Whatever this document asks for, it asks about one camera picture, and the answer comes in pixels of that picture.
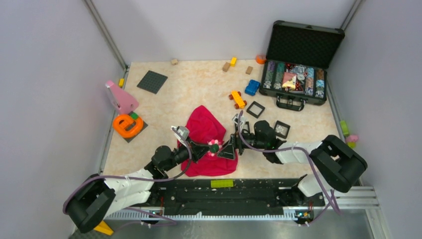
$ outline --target gray baseplate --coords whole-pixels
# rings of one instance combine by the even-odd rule
[[[132,139],[134,139],[136,136],[138,136],[142,131],[144,131],[144,129],[146,128],[146,127],[148,127],[148,124],[144,121],[144,126],[142,127],[142,129],[141,129],[141,131],[138,133],[138,134],[136,134],[134,137],[132,137],[132,138],[123,138],[124,140],[126,140],[126,142],[128,142],[128,143],[130,143],[131,141],[132,141]]]
[[[167,78],[167,76],[158,74],[157,72],[148,71],[138,83],[137,87],[157,94],[164,82],[166,82]]]

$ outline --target yellow toy car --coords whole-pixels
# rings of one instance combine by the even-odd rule
[[[242,100],[240,97],[242,94],[239,91],[232,91],[231,94],[228,96],[229,99],[234,100],[236,103],[234,107],[236,109],[243,109],[248,104],[246,101]]]

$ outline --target green object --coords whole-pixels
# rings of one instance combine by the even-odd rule
[[[130,117],[132,117],[132,119],[134,119],[134,120],[139,118],[139,116],[135,112],[131,112]]]
[[[347,143],[347,145],[348,145],[350,148],[355,148],[355,147],[356,147],[356,143],[355,143],[355,142],[349,142],[349,143]]]
[[[343,135],[346,137],[349,136],[350,133],[349,133],[349,129],[347,128],[346,121],[344,120],[340,121],[340,126],[341,126],[341,131],[343,131]]]
[[[219,149],[220,148],[219,148],[218,144],[213,144],[213,145],[211,145],[210,152],[211,153],[217,153]]]
[[[233,187],[233,179],[212,180],[212,188],[231,188]]]

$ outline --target gray metal floor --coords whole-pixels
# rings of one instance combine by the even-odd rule
[[[272,221],[182,221],[172,227],[149,229],[130,225],[115,232],[111,239],[169,238],[169,239],[371,239],[372,233],[364,210],[343,211],[338,216],[327,211],[315,224],[308,227],[288,226],[293,222]],[[112,229],[127,221],[107,221]]]

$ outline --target beige tiled floor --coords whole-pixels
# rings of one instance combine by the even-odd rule
[[[176,66],[170,62],[132,63],[125,90],[138,99],[139,107],[135,112],[149,126],[131,143],[117,133],[113,134],[104,174],[123,175],[137,171],[150,162],[157,147],[167,145],[174,148],[176,139],[170,126],[185,125],[191,112],[200,105],[207,107],[227,129],[224,138],[227,139],[233,133],[231,118],[239,112],[228,95],[232,90],[244,92],[250,79],[260,81],[262,65],[254,60],[238,60],[235,67],[223,72],[224,63],[181,61]],[[245,74],[248,66],[253,67],[251,75]],[[148,70],[168,76],[156,95],[136,87]],[[322,106],[306,105],[303,111],[294,112],[278,108],[275,98],[259,93],[253,97],[242,94],[242,97],[249,104],[256,101],[266,108],[259,120],[267,120],[270,125],[274,125],[276,120],[289,124],[289,141],[313,142],[324,139],[328,134],[338,135],[328,101]],[[253,127],[257,119],[246,112],[245,116]],[[179,172],[180,167],[176,167],[168,174],[174,176]],[[235,172],[216,178],[292,178],[310,172],[309,165],[271,164],[261,153],[246,150],[240,156]]]

